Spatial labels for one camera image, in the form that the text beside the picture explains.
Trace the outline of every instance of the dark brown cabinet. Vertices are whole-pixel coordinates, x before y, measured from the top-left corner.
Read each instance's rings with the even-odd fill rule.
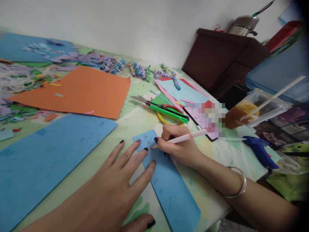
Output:
[[[216,99],[270,53],[254,38],[199,28],[182,70]]]

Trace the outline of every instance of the white pen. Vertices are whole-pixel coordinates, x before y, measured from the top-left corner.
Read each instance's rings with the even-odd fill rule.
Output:
[[[179,136],[177,138],[168,140],[168,142],[179,143],[179,142],[186,141],[186,140],[189,140],[189,139],[201,136],[201,135],[205,135],[205,134],[207,134],[207,130],[203,129],[203,130],[199,130],[199,131],[196,131],[196,132],[193,132],[193,133],[189,133],[189,134],[182,135],[182,136]],[[153,146],[151,149],[156,149],[156,148],[159,148],[158,145]]]

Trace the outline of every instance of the table surface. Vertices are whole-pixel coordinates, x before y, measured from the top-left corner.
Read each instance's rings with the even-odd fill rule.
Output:
[[[82,46],[82,50],[87,52],[92,50],[92,48],[89,49]],[[148,66],[151,64],[150,62],[134,59],[133,57],[117,55],[104,51],[103,53],[105,55],[113,55],[118,59],[124,58],[129,61],[136,60],[143,66]],[[50,72],[50,68],[53,66],[56,65],[51,64],[49,66],[39,68],[38,70],[45,74]],[[161,69],[160,64],[152,65],[150,69]],[[181,78],[186,79],[190,84],[200,87],[188,75],[182,72],[181,69],[171,69],[178,73],[177,76],[181,74]],[[65,76],[69,72],[56,73]],[[124,71],[118,72],[117,75],[127,78],[130,76],[130,72],[125,68]],[[151,129],[154,129],[157,135],[161,135],[162,124],[159,122],[156,113],[130,98],[130,96],[137,95],[142,95],[148,99],[155,98],[156,96],[151,93],[150,90],[154,90],[155,92],[160,93],[160,90],[155,84],[153,78],[151,82],[148,83],[142,81],[139,77],[131,77],[131,86],[125,99],[125,104],[121,110],[119,118],[115,120],[115,122],[118,123],[118,126],[105,139],[103,139],[102,142],[91,153],[89,153],[89,155],[70,174],[68,174],[60,184],[58,184],[53,189],[53,191],[51,191],[33,209],[33,211],[18,224],[17,227],[14,228],[14,232],[21,230],[29,223],[35,221],[36,219],[56,208],[67,197],[69,197],[79,187],[81,187],[97,172],[112,149],[121,140],[124,139],[126,141],[125,147],[123,148],[123,151],[125,151],[132,143],[133,136],[139,135]],[[213,103],[218,103],[218,101],[211,95],[210,101]],[[66,114],[64,113],[59,113],[59,116],[56,118],[56,120],[64,117],[65,115]],[[23,137],[47,126],[49,123],[44,122],[43,119],[44,118],[42,116],[39,116],[37,119],[24,120],[22,122],[0,126],[0,130],[2,128],[22,128],[20,132],[14,134],[15,137],[0,142],[0,149],[3,149],[4,147],[22,139]],[[192,120],[186,126],[190,128],[191,132],[198,130]],[[242,126],[234,130],[226,129],[227,138],[242,138],[245,135],[256,137],[254,131],[247,126]],[[225,166],[230,165],[239,167],[243,170],[246,177],[254,181],[257,181],[260,177],[267,173],[267,169],[259,163],[250,147],[245,145],[242,141],[224,142],[222,140],[216,140],[211,142],[207,139],[206,136],[201,136],[195,138],[194,140],[197,143],[199,149],[205,155]],[[279,156],[270,147],[266,147],[266,151],[272,156],[272,159],[275,162],[278,161]],[[198,172],[179,164],[174,159],[173,162],[201,210],[201,218],[197,225],[196,231],[205,231],[219,219],[225,217],[228,214],[230,207],[228,203],[216,193],[215,189]],[[144,170],[145,168],[141,163],[132,176],[130,183],[133,183]],[[150,213],[154,216],[156,225],[152,228],[152,231],[170,231],[167,220],[164,216],[151,183],[148,184],[144,192],[141,194],[124,223],[126,224],[132,221],[143,213]]]

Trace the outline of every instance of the blue glue gun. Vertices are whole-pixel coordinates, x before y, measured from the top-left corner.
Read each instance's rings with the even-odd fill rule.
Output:
[[[265,150],[265,146],[269,145],[269,142],[260,138],[251,136],[244,136],[244,143],[251,147],[256,155],[257,159],[265,168],[278,169],[279,166],[269,157]]]

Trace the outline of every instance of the silver bangle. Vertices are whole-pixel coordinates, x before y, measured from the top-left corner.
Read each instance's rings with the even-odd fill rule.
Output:
[[[245,174],[243,173],[243,171],[237,167],[230,167],[230,166],[227,166],[228,168],[232,169],[232,168],[235,168],[237,169],[238,171],[240,171],[242,177],[243,177],[243,182],[242,182],[242,187],[240,189],[240,191],[233,195],[233,196],[227,196],[227,195],[224,195],[226,198],[236,198],[236,197],[239,197],[241,194],[243,194],[245,191],[246,191],[246,187],[247,187],[247,180],[246,180],[246,176]]]

